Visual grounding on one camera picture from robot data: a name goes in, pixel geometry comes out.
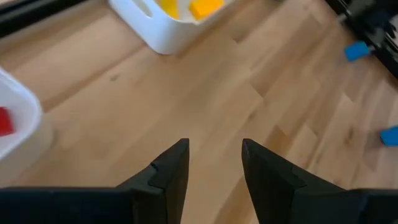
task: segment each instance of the white plastic container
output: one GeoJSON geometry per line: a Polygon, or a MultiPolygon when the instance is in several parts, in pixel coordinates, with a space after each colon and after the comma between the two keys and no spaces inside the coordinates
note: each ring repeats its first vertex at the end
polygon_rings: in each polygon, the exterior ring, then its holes
{"type": "Polygon", "coordinates": [[[0,67],[0,106],[10,111],[16,132],[0,137],[0,186],[10,185],[51,145],[36,96],[0,67]]]}
{"type": "Polygon", "coordinates": [[[224,0],[223,7],[206,19],[196,21],[189,11],[191,1],[178,0],[179,20],[166,14],[155,0],[109,0],[109,4],[150,48],[169,55],[186,47],[235,2],[224,0]]]}

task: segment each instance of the wooden floor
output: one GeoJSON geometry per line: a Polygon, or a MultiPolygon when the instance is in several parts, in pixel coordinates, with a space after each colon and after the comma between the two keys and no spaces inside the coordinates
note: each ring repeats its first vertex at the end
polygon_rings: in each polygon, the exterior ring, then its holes
{"type": "Polygon", "coordinates": [[[242,0],[176,56],[104,1],[0,42],[0,65],[40,98],[53,148],[14,185],[114,186],[191,139],[182,223],[256,223],[241,165],[252,138],[344,188],[398,187],[396,83],[322,0],[242,0]]]}

